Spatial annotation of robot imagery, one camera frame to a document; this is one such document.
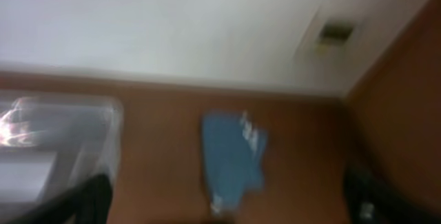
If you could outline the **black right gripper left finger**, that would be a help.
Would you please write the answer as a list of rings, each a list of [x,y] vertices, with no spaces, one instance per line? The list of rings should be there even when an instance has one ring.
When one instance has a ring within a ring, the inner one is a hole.
[[[112,198],[110,179],[98,174],[8,224],[106,224]]]

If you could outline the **teal blue cloth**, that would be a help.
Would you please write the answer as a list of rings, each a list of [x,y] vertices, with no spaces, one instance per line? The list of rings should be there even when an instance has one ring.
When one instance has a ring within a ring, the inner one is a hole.
[[[264,187],[261,162],[268,132],[250,121],[246,112],[209,112],[201,127],[211,211],[234,212],[244,194]]]

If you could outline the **clear plastic storage bin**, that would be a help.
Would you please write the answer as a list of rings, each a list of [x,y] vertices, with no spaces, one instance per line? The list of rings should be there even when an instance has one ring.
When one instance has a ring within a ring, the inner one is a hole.
[[[115,184],[122,105],[111,97],[1,91],[1,222],[98,174]]]

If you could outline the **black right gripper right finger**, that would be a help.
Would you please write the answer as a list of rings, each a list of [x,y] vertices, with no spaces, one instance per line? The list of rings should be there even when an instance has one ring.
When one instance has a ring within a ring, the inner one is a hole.
[[[349,218],[358,224],[440,224],[440,215],[416,205],[371,174],[347,168],[343,194]]]

